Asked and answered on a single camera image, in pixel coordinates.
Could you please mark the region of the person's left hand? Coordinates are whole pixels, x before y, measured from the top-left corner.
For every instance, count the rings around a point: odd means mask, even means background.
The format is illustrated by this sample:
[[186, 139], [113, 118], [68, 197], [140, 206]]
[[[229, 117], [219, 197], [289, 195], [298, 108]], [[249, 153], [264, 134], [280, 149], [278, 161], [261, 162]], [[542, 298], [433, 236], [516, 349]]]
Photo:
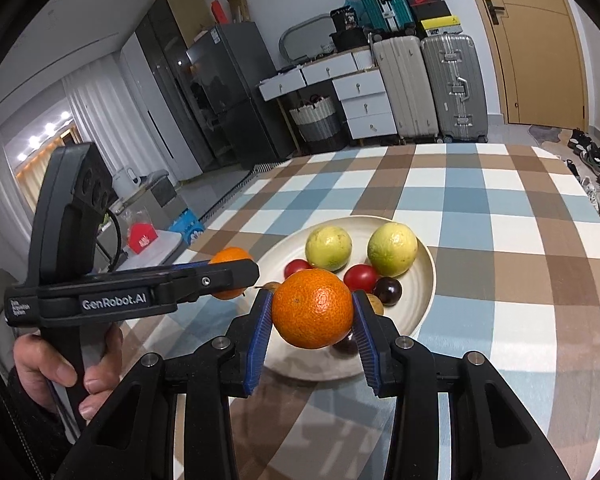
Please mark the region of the person's left hand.
[[[106, 402], [120, 382], [122, 373], [123, 334], [120, 327], [111, 325], [106, 332], [106, 353], [97, 365], [88, 367], [84, 375], [87, 398], [79, 404], [83, 419], [91, 419]], [[77, 374], [73, 366], [51, 344], [36, 334], [19, 337], [13, 347], [14, 366], [27, 395], [37, 404], [53, 411], [47, 382], [73, 387]]]

